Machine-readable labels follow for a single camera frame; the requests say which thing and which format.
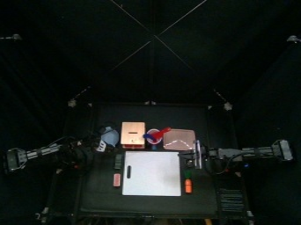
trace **black enclosure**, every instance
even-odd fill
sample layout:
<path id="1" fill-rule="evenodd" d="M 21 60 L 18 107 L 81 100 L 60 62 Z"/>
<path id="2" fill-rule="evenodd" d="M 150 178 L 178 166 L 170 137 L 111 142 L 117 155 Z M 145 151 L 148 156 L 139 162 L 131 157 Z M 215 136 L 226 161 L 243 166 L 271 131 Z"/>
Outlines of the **black enclosure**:
<path id="1" fill-rule="evenodd" d="M 100 103 L 182 107 L 183 117 L 218 107 L 230 120 L 212 125 L 214 147 L 289 141 L 295 161 L 254 161 L 244 184 L 257 224 L 301 224 L 299 21 L 298 0 L 1 1 L 1 154 L 80 137 Z M 228 122 L 230 138 L 214 131 Z M 33 224 L 52 174 L 1 172 L 1 224 Z"/>

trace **black surface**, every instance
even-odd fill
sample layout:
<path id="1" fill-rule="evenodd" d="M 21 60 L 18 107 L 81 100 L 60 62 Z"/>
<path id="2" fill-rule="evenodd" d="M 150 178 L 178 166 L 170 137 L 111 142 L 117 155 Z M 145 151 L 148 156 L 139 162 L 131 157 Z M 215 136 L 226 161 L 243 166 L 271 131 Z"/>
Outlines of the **black surface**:
<path id="1" fill-rule="evenodd" d="M 286 139 L 293 163 L 257 161 L 246 174 L 253 214 L 259 224 L 301 224 L 301 45 L 291 46 L 236 104 L 239 147 Z"/>
<path id="2" fill-rule="evenodd" d="M 116 172 L 112 166 L 113 156 L 96 156 L 92 171 L 87 175 L 83 185 L 81 210 L 84 212 L 150 214 L 166 217 L 174 215 L 178 217 L 215 217 L 218 206 L 214 185 L 211 177 L 203 171 L 192 171 L 191 195 L 183 192 L 183 174 L 180 174 L 179 197 L 124 196 L 121 187 L 112 187 L 112 175 Z"/>
<path id="3" fill-rule="evenodd" d="M 208 110 L 206 106 L 188 105 L 92 104 L 92 108 L 72 109 L 71 116 L 77 120 L 75 123 L 71 122 L 75 120 L 68 120 L 65 123 L 68 135 L 75 132 L 85 136 L 88 132 L 96 131 L 100 126 L 107 124 L 112 124 L 120 133 L 123 121 L 144 121 L 145 129 L 163 129 L 164 127 L 192 129 L 203 144 L 208 145 L 211 142 L 215 146 L 218 144 L 231 146 L 232 143 L 232 148 L 235 147 L 231 120 L 223 106 L 214 106 Z M 183 192 L 183 174 L 180 173 L 180 197 L 123 196 L 121 187 L 112 187 L 112 175 L 116 172 L 113 158 L 112 153 L 95 153 L 92 169 L 83 177 L 79 215 L 216 218 L 218 205 L 214 184 L 203 170 L 192 170 L 191 195 Z"/>

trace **small box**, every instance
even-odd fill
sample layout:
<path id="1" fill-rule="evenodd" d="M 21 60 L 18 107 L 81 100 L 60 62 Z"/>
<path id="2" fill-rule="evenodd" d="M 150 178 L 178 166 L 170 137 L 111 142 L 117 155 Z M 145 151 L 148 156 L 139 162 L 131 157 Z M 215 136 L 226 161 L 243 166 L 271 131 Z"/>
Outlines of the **small box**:
<path id="1" fill-rule="evenodd" d="M 124 149 L 144 149 L 145 124 L 143 122 L 121 123 L 121 147 Z"/>

